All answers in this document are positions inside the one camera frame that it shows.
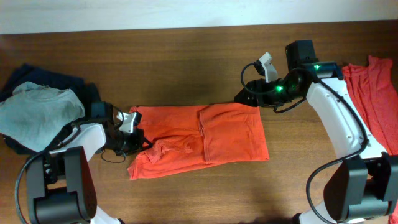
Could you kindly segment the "orange soccer t-shirt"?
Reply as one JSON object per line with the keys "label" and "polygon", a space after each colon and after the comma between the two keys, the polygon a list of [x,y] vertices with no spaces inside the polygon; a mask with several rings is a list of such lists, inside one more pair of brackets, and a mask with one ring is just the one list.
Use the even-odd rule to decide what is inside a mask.
{"label": "orange soccer t-shirt", "polygon": [[129,177],[153,179],[230,162],[267,161],[260,110],[239,103],[136,106],[152,146],[128,167]]}

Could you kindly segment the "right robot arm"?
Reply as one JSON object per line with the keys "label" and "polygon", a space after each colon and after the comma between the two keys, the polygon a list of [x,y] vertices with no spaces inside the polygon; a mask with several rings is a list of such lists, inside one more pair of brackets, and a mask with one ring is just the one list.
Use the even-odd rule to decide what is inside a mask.
{"label": "right robot arm", "polygon": [[322,62],[311,40],[285,48],[288,72],[278,76],[268,53],[252,63],[260,79],[243,82],[234,101],[285,113],[308,102],[319,115],[336,159],[323,201],[293,216],[292,223],[362,223],[393,214],[397,206],[397,157],[377,142],[352,102],[341,68]]}

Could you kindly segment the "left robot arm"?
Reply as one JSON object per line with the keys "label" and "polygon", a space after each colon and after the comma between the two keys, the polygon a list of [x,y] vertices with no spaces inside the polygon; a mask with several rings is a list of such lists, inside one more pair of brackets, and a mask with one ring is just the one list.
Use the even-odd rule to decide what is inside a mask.
{"label": "left robot arm", "polygon": [[21,170],[26,175],[28,221],[122,224],[98,206],[88,162],[106,149],[127,157],[151,147],[138,128],[141,118],[139,112],[124,113],[110,103],[92,103],[90,118],[72,123],[71,135],[29,158]]}

